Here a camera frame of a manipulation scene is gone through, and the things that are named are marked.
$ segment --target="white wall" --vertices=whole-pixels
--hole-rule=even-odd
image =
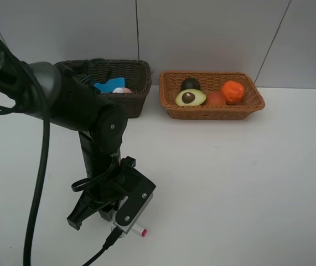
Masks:
[[[0,0],[0,31],[29,63],[138,59],[134,0]]]
[[[242,71],[255,79],[289,0],[138,0],[139,50],[164,70]]]
[[[315,0],[291,2],[256,84],[316,88]]]
[[[0,0],[0,31],[30,63],[140,56],[153,84],[161,71],[188,69],[316,88],[316,1],[291,0],[272,43],[289,1],[137,0],[136,13],[135,0]]]

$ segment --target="wicker basket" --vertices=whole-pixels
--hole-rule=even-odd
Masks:
[[[90,74],[94,80],[101,81],[105,79],[108,69],[111,68],[111,79],[124,77],[126,87],[132,93],[107,93],[101,94],[123,108],[123,112],[128,118],[139,117],[146,96],[152,85],[152,73],[149,64],[142,60],[95,60],[95,67],[90,67]],[[73,62],[78,64],[79,61],[64,61],[57,64],[64,64],[69,68],[73,67]]]
[[[245,87],[245,96],[239,105],[178,106],[175,98],[186,78],[196,78],[201,85],[201,91],[205,93],[219,91],[224,83],[234,80]],[[159,97],[161,105],[168,110],[169,116],[175,119],[241,120],[265,107],[265,102],[252,80],[239,72],[166,71],[160,75]]]

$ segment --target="white table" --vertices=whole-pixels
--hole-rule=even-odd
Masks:
[[[139,222],[94,265],[316,265],[316,90],[260,89],[266,108],[244,121],[168,117],[152,87],[128,122],[122,153],[157,185]],[[42,121],[0,116],[0,266],[19,266]],[[33,266],[78,266],[110,232],[99,215],[66,217],[85,175],[76,132],[51,126]]]

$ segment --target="black robotic arm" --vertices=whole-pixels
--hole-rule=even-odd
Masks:
[[[121,108],[73,76],[64,65],[20,62],[0,41],[0,92],[15,100],[12,108],[0,106],[0,114],[22,112],[42,119],[41,98],[32,83],[38,81],[50,122],[79,132],[86,178],[72,184],[72,190],[82,194],[67,218],[69,225],[79,230],[96,212],[110,221],[117,211],[114,225],[127,234],[156,186],[134,168],[133,158],[120,157],[127,125]]]

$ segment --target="orange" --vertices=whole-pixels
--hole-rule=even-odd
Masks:
[[[239,104],[244,97],[245,88],[238,82],[227,81],[220,90],[227,104]]]

